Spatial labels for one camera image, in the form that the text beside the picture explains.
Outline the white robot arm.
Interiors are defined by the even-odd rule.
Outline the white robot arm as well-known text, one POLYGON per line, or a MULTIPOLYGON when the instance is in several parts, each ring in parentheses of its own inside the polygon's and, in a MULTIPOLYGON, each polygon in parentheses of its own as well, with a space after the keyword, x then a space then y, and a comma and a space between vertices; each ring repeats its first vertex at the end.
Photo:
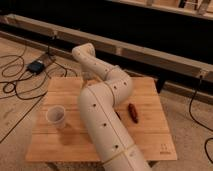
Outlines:
POLYGON ((102 79, 81 90, 78 108, 105 171, 152 171, 114 110, 132 94, 131 77, 119 66, 96 58, 91 43, 74 47, 72 55, 102 79))

